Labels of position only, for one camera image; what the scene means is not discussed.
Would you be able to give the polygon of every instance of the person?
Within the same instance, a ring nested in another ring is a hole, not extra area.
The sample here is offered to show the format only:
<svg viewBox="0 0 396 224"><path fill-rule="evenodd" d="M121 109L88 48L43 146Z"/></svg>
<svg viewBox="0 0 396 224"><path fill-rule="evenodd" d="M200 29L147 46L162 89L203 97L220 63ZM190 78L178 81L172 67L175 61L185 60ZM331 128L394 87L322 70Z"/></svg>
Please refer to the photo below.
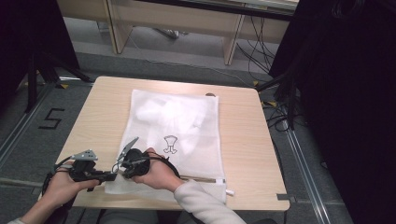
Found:
<svg viewBox="0 0 396 224"><path fill-rule="evenodd" d="M149 148L147 152L151 157L158 157L153 148ZM200 184L193 180L184 182L161 161L152 160L148 173L142 176L134 176L132 180L136 183L149 185L154 189L167 189L173 192L178 204L186 212L192 213L204 223L246 223L224 203L205 192ZM8 224L44 223L55 209L75 197L80 190L93 188L98 184L98 180L74 182L67 172L57 172L49 182L48 189L43 197L23 217L8 222ZM147 223L146 220L139 220L140 222L131 220L131 222L128 222L126 216L111 213L111 210L108 211L110 211L109 215L105 214L101 223Z"/></svg>

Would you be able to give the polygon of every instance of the floor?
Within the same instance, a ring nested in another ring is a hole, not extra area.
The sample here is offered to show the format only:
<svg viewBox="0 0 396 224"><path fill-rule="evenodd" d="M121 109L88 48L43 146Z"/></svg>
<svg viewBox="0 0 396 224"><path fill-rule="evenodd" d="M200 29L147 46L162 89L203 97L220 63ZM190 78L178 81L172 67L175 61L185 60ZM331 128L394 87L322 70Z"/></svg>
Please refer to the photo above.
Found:
<svg viewBox="0 0 396 224"><path fill-rule="evenodd" d="M250 55L256 42L248 43L246 40L238 40L241 49L237 49L233 56L231 65L225 65L222 53L221 38L211 35L198 34L184 34L180 35L177 40L170 39L158 31L146 27L135 27L130 35L130 40L122 54L116 55L113 53L109 32L102 24L98 26L95 21L82 21L76 19L64 18L66 27L73 42L73 46L78 56L78 61L81 66L81 71L87 73L92 77L99 75L130 77L134 74L135 77L153 78L174 81L187 81L197 83L209 83L216 85L230 85L246 88L253 88L254 81L264 83L271 80L271 77L260 68L268 67L272 62L269 59L269 64L255 64L243 54L242 50L248 52ZM265 44L266 47L273 54L276 54L278 45ZM260 62L264 61L262 54L258 51L251 54L252 57L258 59ZM70 77L66 72L60 71L61 76ZM80 84L71 84L71 89L78 90L78 95L72 91L64 91L54 89L49 93L48 98L43 102L43 107L49 109L53 107L70 107L69 114L64 120L69 120L67 125L62 129L53 131L51 136L45 133L39 134L37 129L28 129L26 134L22 137L19 145L25 144L23 149L17 153L16 149L9 155L9 159L5 165L0 166L0 188L2 189L0 196L6 198L0 203L0 221L5 222L15 217L7 207L7 202L15 202L19 209L25 211L35 201L37 197L37 188L42 175L31 174L29 183L23 182L20 186L15 188L5 182L5 179L12 180L26 180L23 172L16 172L23 168L29 170L29 164L15 165L15 160L26 160L23 156L37 158L32 161L32 164L39 164L37 169L47 169L42 159L40 150L29 151L26 148L39 148L45 142L53 148L52 150L61 150L62 142L65 141L67 134L73 126L74 120L77 118L78 111L83 105L85 97L89 94L90 87ZM263 101L274 101L273 94L276 88L263 91L260 98ZM0 140L5 142L7 135L12 130L12 127L18 123L22 112L20 108L25 106L26 88L21 87L17 92L16 98L9 109L0 115L1 129ZM75 102L73 105L63 105L65 102ZM41 109L37 117L45 117L47 109ZM267 119L278 116L278 112L271 106L263 107L264 114ZM268 125L273 124L273 119L268 121ZM45 125L43 121L32 121L30 126ZM272 126L270 133L274 139L276 151L279 154L280 168L284 174L285 186L290 197L290 209L287 213L277 212L260 212L260 211L236 211L246 222L253 222L261 218L272 218L277 223L301 224L301 223L353 223L342 198L338 194L337 188L332 182L332 177L326 170L322 163L320 152L315 144L315 140L310 134L309 127L304 122L304 117L296 120L295 136L299 143L300 149L296 151L290 145L290 137L285 132L280 132L279 127L282 128L282 123ZM57 144L52 144L52 137L56 137ZM56 152L51 152L50 160L56 160ZM308 173L298 162L299 156L303 155L305 165ZM315 208L317 203L313 200L313 196L309 190L312 183L306 183L304 175L312 176L313 186L323 201L322 213L318 213ZM74 209L67 223L75 223L81 209ZM81 223L93 223L98 211L87 210Z"/></svg>

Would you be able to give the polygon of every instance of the white cloth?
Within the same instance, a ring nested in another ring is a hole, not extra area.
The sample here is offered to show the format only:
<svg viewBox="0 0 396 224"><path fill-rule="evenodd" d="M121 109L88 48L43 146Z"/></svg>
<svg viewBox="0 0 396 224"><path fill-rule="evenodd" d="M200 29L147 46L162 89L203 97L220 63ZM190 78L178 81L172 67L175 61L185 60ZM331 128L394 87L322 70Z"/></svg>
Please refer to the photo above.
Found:
<svg viewBox="0 0 396 224"><path fill-rule="evenodd" d="M225 202L225 175L219 140L219 97L177 95L134 90L130 117L120 143L119 154L136 136L134 147L153 147L169 157L181 175L217 179L201 183L210 194ZM106 193L134 193L173 201L173 194L126 181L118 176L106 182Z"/></svg>

